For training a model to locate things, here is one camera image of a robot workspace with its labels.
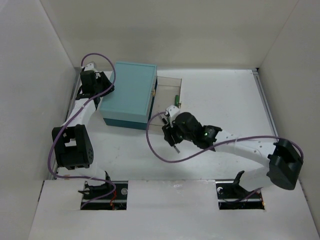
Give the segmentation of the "black silver pencil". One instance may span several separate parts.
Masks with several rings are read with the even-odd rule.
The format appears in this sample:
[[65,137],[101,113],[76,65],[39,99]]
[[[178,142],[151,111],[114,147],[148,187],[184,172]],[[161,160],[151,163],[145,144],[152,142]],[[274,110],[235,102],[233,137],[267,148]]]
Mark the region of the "black silver pencil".
[[165,118],[163,115],[161,115],[160,118],[161,118],[162,122],[163,122],[165,125],[168,124],[166,118]]

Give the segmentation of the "silver eyeliner pencil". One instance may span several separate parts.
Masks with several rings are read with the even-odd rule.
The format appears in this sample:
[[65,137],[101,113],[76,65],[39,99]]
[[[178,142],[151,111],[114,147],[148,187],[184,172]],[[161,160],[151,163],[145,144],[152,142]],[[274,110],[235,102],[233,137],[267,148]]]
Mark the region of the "silver eyeliner pencil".
[[176,150],[176,152],[179,154],[179,153],[180,153],[180,150],[177,148],[177,146],[174,145],[173,147],[174,147],[174,149]]

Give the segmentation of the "green tube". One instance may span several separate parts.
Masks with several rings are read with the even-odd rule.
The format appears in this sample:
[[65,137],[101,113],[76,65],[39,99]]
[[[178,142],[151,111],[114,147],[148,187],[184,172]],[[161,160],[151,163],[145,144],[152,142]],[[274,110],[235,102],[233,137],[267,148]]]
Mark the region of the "green tube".
[[179,95],[176,95],[175,98],[174,98],[174,105],[176,107],[179,107],[180,106],[180,96]]

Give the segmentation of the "clear acrylic drawer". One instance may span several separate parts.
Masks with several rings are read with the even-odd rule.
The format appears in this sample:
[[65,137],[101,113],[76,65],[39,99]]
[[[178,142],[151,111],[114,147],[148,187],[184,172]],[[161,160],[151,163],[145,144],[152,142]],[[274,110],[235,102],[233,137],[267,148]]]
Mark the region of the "clear acrylic drawer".
[[158,112],[176,104],[176,96],[181,96],[182,79],[157,76],[150,91],[146,121]]

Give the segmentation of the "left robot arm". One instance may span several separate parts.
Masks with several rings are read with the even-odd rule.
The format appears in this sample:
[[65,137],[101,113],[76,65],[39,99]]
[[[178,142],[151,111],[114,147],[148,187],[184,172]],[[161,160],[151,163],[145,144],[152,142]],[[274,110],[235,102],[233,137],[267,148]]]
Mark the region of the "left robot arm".
[[88,169],[94,161],[94,149],[87,131],[87,124],[97,110],[101,98],[90,98],[115,89],[103,71],[84,70],[80,73],[81,84],[75,96],[69,123],[56,140],[54,147],[56,163],[67,170]]

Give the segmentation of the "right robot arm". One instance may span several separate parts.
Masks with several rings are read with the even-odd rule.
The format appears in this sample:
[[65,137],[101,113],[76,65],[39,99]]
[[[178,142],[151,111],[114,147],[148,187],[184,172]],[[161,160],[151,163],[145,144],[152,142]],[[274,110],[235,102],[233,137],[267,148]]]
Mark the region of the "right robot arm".
[[164,114],[164,139],[170,146],[192,142],[202,150],[228,153],[261,165],[254,171],[237,173],[232,192],[238,198],[251,190],[275,185],[294,190],[303,165],[303,156],[292,142],[284,138],[268,141],[267,136],[235,137],[226,130],[201,123],[189,112]]

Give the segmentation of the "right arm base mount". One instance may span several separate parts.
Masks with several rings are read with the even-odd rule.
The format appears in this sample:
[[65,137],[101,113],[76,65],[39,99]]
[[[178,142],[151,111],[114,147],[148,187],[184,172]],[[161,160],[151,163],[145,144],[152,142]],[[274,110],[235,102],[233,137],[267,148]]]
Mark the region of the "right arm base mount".
[[261,188],[251,191],[239,185],[244,170],[235,179],[215,182],[219,210],[265,210]]

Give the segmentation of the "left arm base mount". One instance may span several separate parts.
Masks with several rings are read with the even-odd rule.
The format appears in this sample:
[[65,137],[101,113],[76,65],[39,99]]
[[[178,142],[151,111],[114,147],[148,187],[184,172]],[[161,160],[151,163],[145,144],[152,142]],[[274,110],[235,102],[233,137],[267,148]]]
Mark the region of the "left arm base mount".
[[128,181],[115,181],[114,186],[109,183],[100,185],[84,182],[83,190],[78,192],[82,194],[81,210],[106,210],[117,211],[127,209],[127,198],[129,191]]

